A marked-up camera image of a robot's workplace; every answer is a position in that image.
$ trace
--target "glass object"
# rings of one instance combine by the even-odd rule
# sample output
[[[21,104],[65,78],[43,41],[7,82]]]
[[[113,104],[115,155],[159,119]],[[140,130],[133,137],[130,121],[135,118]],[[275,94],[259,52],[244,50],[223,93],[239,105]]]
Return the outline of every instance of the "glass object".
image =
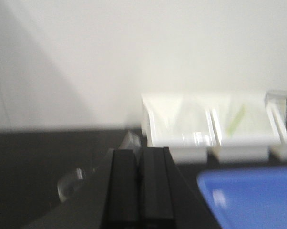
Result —
[[[60,201],[65,202],[70,196],[72,196],[83,185],[85,180],[84,169],[77,168],[58,181],[58,193]]]
[[[270,105],[279,112],[287,133],[287,91],[270,90],[265,97],[266,106]]]

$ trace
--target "dark surface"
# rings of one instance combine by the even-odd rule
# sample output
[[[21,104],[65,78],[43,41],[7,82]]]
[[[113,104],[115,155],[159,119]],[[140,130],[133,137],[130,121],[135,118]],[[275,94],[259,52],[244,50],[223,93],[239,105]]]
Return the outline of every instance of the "dark surface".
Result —
[[[108,148],[118,148],[126,133],[0,134],[0,228],[20,228],[58,206],[57,181],[75,168],[99,165]]]
[[[174,214],[162,148],[147,148],[140,160],[141,216],[145,228],[173,228]]]
[[[83,187],[24,229],[101,229],[105,225],[113,150],[105,153],[102,162]]]
[[[169,148],[164,148],[171,200],[177,229],[221,229],[200,193],[188,185],[174,163]]]
[[[137,226],[139,221],[137,170],[132,150],[114,151],[107,228]]]

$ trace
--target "black countertop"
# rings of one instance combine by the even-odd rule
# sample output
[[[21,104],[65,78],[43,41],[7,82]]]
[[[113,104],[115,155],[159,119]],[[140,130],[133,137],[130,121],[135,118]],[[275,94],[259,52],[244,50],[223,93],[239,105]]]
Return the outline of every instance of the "black countertop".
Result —
[[[139,129],[133,130],[141,136]],[[19,228],[56,207],[57,181],[99,164],[127,130],[0,134],[0,228]]]

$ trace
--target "white base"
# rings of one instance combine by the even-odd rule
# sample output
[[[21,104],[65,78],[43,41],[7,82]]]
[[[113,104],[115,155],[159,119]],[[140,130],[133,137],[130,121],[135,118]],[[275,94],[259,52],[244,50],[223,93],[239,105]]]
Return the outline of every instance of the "white base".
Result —
[[[220,163],[267,162],[268,146],[235,146],[212,149]]]
[[[171,156],[177,164],[207,163],[206,148],[171,148]]]
[[[271,147],[271,153],[281,161],[287,161],[287,145]]]

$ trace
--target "black plastic part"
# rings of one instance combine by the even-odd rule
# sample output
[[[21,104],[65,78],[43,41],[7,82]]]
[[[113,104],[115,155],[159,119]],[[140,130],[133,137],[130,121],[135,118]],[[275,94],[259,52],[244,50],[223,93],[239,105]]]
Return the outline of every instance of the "black plastic part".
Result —
[[[162,148],[148,148],[140,161],[141,216],[144,228],[175,228]]]
[[[138,169],[133,150],[115,150],[110,184],[108,228],[139,223]]]
[[[206,205],[195,196],[175,165],[169,148],[164,148],[177,229],[221,229]]]
[[[102,229],[108,199],[113,150],[73,197],[24,229]]]

